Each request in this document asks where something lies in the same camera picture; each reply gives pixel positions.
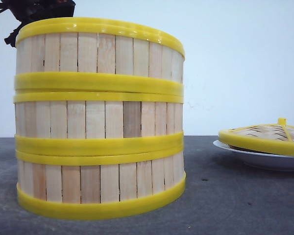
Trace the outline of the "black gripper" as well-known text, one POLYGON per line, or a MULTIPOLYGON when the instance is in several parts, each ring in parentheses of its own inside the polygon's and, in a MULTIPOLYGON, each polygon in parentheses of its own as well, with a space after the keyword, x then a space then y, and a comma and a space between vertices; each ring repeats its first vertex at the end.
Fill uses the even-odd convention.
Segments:
POLYGON ((15 45, 16 37, 23 26, 44 19, 72 17, 74 8, 73 0, 2 0, 0 13, 10 10, 21 22, 4 41, 8 45, 15 45))

